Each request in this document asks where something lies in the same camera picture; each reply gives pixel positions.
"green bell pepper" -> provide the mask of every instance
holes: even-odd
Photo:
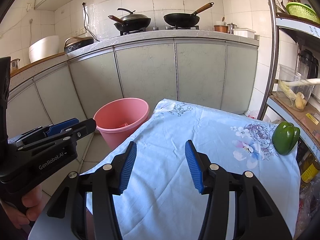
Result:
[[[293,123],[284,121],[274,131],[272,143],[279,154],[287,155],[297,143],[299,136],[300,129]]]

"black wok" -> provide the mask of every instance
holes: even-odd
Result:
[[[132,32],[137,31],[140,28],[148,27],[151,19],[150,18],[137,18],[137,19],[129,19],[129,20],[121,20],[116,16],[109,15],[111,20],[116,21],[115,27],[118,31],[121,32]]]
[[[213,2],[207,3],[206,5],[202,6],[198,10],[196,10],[192,14],[188,13],[170,13],[165,15],[164,21],[174,27],[180,27],[180,28],[188,28],[188,27],[193,27],[195,26],[199,20],[200,17],[197,16],[196,14],[203,12],[204,10],[207,10],[214,5]]]

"light blue tablecloth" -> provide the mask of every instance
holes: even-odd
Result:
[[[189,172],[184,146],[191,139],[198,152],[226,171],[252,171],[294,235],[300,187],[297,146],[287,156],[278,155],[271,142],[275,128],[245,116],[164,99],[146,123],[87,173],[111,163],[135,141],[137,158],[128,188],[114,196],[124,240],[196,240],[208,196],[198,193]],[[92,212],[90,193],[87,207]],[[232,208],[227,239],[233,237]]]

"black cable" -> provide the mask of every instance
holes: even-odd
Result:
[[[83,27],[92,35],[92,37],[96,40],[99,41],[96,36],[85,26],[85,20],[86,20],[86,16],[88,16],[88,21],[89,21],[89,15],[87,13],[87,11],[85,10],[85,3],[82,3],[83,6],[83,10],[84,10],[84,22],[83,22]]]

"human hand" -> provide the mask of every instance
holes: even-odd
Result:
[[[21,229],[21,225],[28,225],[30,221],[36,221],[46,204],[46,201],[42,196],[41,185],[38,185],[25,194],[21,200],[22,204],[28,208],[26,215],[0,200],[8,218],[17,229]]]

